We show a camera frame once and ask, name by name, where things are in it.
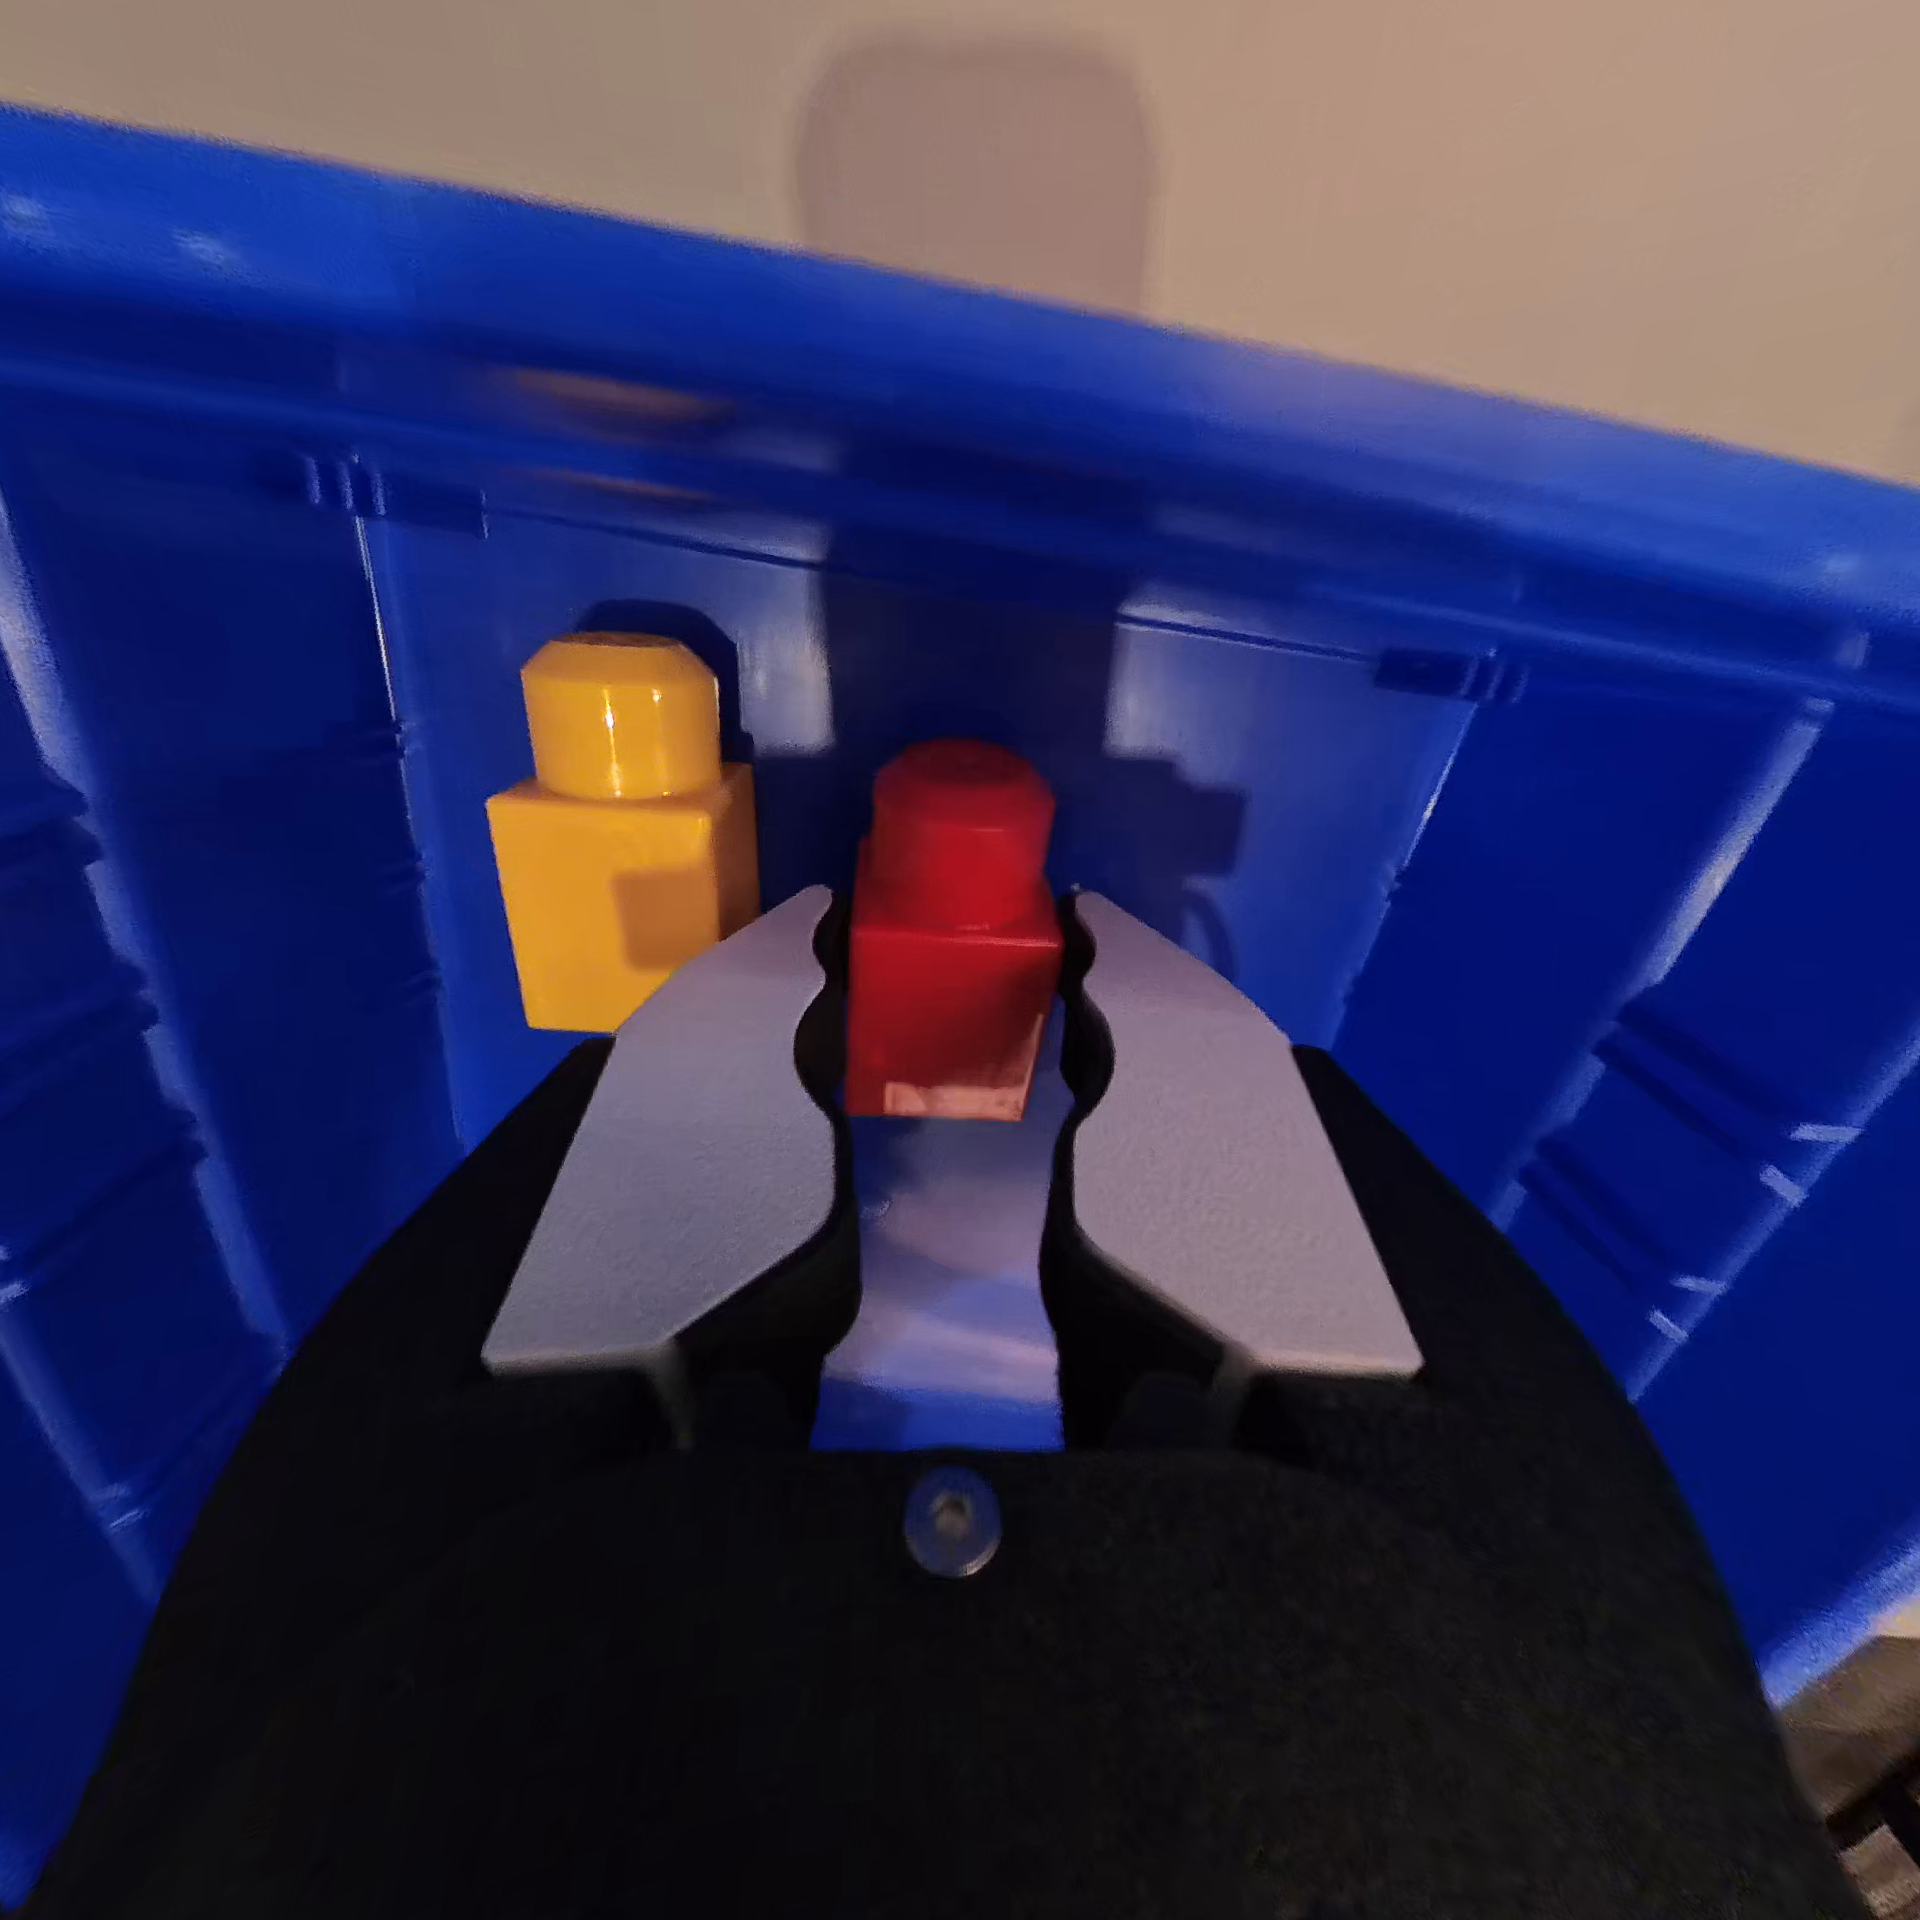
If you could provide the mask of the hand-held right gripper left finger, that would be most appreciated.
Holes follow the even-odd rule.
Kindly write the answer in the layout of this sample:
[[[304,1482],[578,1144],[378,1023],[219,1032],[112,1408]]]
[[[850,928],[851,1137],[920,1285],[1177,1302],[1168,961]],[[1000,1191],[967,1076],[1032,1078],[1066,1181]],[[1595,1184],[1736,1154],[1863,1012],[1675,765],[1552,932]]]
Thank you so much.
[[[730,1403],[811,1438],[860,1308],[848,906],[807,884],[612,1036],[482,1364],[628,1374],[687,1444]]]

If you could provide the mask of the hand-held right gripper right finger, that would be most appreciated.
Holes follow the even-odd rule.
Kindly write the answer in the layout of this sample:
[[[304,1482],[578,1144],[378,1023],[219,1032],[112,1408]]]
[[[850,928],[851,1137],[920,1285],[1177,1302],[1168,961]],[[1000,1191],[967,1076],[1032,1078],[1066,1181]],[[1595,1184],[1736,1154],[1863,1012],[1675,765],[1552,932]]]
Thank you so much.
[[[1069,1094],[1044,1212],[1062,1428],[1148,1380],[1230,1434],[1265,1380],[1394,1384],[1423,1354],[1295,1048],[1107,897],[1062,900]]]

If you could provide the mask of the yellow plastic block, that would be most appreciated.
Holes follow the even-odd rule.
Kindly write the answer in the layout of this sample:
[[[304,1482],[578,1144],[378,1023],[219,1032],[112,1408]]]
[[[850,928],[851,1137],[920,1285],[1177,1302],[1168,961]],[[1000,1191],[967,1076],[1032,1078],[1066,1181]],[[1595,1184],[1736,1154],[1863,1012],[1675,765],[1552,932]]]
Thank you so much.
[[[531,774],[487,799],[526,1024],[610,1035],[760,910],[755,776],[684,640],[574,632],[519,673]]]

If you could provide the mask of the red plastic block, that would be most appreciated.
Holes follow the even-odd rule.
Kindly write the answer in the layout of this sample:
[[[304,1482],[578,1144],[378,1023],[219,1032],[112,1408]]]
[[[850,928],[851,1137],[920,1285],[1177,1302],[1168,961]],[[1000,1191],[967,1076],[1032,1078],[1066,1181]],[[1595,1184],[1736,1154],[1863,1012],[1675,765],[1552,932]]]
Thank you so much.
[[[1057,991],[1053,797],[1012,751],[915,742],[871,789],[848,932],[851,1119],[1020,1123]]]

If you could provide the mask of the blue plastic bin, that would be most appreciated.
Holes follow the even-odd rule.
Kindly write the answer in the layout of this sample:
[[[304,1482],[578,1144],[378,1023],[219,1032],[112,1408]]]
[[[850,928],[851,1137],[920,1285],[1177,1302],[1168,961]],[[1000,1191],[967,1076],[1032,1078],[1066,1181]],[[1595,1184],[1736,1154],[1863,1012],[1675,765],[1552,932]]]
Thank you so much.
[[[4,1913],[353,1271],[568,1048],[486,802],[658,618],[767,900],[997,738],[1663,1444],[1770,1694],[1916,1573],[1916,493],[4,108]]]

